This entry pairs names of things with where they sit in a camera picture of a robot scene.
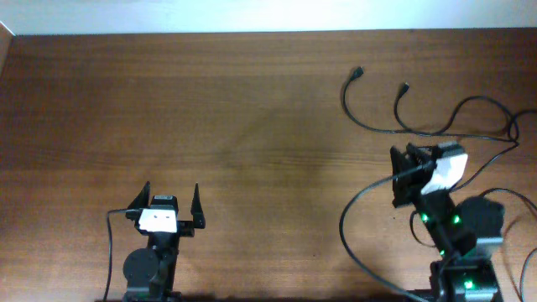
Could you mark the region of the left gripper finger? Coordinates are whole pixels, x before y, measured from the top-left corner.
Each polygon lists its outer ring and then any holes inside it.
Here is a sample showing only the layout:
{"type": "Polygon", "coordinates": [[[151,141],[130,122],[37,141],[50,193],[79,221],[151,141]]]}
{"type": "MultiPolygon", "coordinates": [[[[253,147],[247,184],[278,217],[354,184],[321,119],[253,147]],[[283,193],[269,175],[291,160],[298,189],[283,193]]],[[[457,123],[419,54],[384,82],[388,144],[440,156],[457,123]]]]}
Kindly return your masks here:
{"type": "Polygon", "coordinates": [[[133,199],[133,201],[127,207],[128,210],[138,210],[146,208],[149,204],[150,197],[150,182],[147,181],[138,195],[133,199]]]}
{"type": "Polygon", "coordinates": [[[201,205],[201,196],[199,184],[195,184],[194,195],[191,202],[190,213],[192,215],[193,227],[196,229],[205,229],[206,228],[206,218],[201,205]]]}

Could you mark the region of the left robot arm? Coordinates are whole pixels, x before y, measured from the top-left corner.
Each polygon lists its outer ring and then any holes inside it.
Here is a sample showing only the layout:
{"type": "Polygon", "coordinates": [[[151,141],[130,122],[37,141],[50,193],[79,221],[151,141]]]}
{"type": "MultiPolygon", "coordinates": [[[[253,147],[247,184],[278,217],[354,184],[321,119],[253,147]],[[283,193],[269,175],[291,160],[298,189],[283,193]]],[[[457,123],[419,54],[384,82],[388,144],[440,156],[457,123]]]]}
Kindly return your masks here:
{"type": "Polygon", "coordinates": [[[135,229],[148,238],[147,246],[131,252],[123,263],[127,280],[123,301],[181,301],[173,290],[180,239],[193,237],[195,230],[206,227],[200,190],[196,185],[190,206],[191,219],[180,220],[174,195],[150,195],[150,183],[127,207],[125,216],[135,229]]]}

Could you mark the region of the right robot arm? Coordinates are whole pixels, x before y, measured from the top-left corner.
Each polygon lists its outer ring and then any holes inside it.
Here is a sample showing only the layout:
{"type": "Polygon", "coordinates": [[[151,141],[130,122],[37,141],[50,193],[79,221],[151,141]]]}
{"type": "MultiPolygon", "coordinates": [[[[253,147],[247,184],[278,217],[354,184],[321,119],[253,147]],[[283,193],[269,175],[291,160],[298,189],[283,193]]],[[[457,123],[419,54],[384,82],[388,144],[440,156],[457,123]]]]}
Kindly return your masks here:
{"type": "Polygon", "coordinates": [[[428,301],[500,301],[492,255],[503,244],[504,206],[474,195],[455,203],[451,192],[468,155],[455,142],[390,149],[394,207],[412,205],[441,258],[430,264],[428,301]]]}

